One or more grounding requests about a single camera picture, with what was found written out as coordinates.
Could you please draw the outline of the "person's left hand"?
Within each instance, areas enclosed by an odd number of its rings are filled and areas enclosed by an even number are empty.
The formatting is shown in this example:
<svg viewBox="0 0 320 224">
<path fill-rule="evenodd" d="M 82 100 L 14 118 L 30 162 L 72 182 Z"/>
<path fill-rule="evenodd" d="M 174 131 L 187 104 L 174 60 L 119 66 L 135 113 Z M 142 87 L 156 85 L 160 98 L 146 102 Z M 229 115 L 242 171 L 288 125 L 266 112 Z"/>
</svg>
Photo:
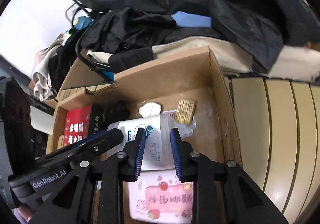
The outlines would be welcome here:
<svg viewBox="0 0 320 224">
<path fill-rule="evenodd" d="M 20 216 L 28 223 L 31 218 L 34 215 L 34 211 L 27 206 L 26 204 L 21 204 L 18 208 L 17 211 L 19 212 Z"/>
</svg>

